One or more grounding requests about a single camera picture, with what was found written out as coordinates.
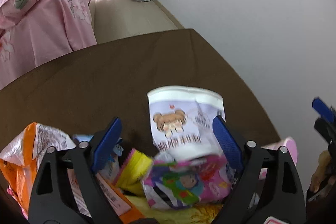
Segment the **brown table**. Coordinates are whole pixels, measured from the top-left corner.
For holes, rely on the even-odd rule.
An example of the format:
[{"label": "brown table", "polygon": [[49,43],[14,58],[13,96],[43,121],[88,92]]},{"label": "brown table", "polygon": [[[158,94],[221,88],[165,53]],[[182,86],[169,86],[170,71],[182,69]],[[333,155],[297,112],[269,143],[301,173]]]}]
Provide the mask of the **brown table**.
[{"label": "brown table", "polygon": [[226,121],[247,140],[279,140],[253,93],[196,31],[129,37],[67,54],[21,76],[0,91],[0,150],[29,123],[92,134],[112,117],[123,122],[124,156],[135,147],[154,156],[147,92],[165,85],[213,90]]}]

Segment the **cartoon girl's brown hair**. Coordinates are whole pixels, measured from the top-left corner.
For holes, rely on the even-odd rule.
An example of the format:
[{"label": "cartoon girl's brown hair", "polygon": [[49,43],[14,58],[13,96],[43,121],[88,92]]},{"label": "cartoon girl's brown hair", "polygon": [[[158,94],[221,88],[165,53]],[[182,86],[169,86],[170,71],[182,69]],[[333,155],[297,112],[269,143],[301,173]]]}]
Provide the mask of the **cartoon girl's brown hair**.
[{"label": "cartoon girl's brown hair", "polygon": [[156,113],[153,115],[153,120],[156,122],[156,127],[159,131],[163,132],[163,124],[168,122],[174,122],[179,120],[182,125],[186,123],[185,113],[182,109],[175,110],[175,113],[168,113],[162,115],[161,113]]}]

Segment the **baseboard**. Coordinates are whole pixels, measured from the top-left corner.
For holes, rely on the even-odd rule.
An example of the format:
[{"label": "baseboard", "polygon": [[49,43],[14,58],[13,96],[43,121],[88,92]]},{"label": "baseboard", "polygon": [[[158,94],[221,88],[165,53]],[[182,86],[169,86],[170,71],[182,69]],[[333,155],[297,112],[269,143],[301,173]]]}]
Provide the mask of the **baseboard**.
[{"label": "baseboard", "polygon": [[158,0],[153,0],[153,2],[165,13],[178,29],[185,29],[176,17],[174,17]]}]

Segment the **white sticker with red border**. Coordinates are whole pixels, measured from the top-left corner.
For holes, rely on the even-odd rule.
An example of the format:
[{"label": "white sticker with red border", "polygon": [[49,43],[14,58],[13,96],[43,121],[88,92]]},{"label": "white sticker with red border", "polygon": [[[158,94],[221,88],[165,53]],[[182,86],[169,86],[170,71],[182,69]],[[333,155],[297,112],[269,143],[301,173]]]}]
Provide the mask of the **white sticker with red border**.
[{"label": "white sticker with red border", "polygon": [[283,222],[281,220],[276,219],[273,216],[270,216],[266,219],[266,221],[264,222],[264,224],[288,224],[287,222]]}]

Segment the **orange and white snack bag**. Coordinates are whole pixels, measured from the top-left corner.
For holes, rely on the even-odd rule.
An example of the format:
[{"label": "orange and white snack bag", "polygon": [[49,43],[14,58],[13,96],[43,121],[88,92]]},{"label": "orange and white snack bag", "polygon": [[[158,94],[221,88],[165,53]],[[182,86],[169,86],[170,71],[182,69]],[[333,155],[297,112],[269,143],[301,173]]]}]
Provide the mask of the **orange and white snack bag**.
[{"label": "orange and white snack bag", "polygon": [[65,150],[76,145],[63,131],[33,122],[0,153],[0,169],[25,213],[37,170],[50,146]]}]

